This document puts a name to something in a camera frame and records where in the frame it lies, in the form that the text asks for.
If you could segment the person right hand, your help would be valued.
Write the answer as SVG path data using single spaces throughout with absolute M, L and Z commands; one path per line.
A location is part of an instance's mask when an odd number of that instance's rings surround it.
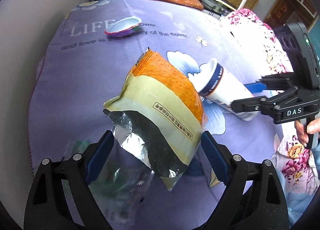
M 299 142 L 304 145 L 304 147 L 307 146 L 309 142 L 309 134 L 313 135 L 320 131 L 320 119 L 317 118 L 313 121 L 311 121 L 307 127 L 305 127 L 302 123 L 300 123 L 298 120 L 295 121 L 295 129 L 297 133 L 297 137 Z

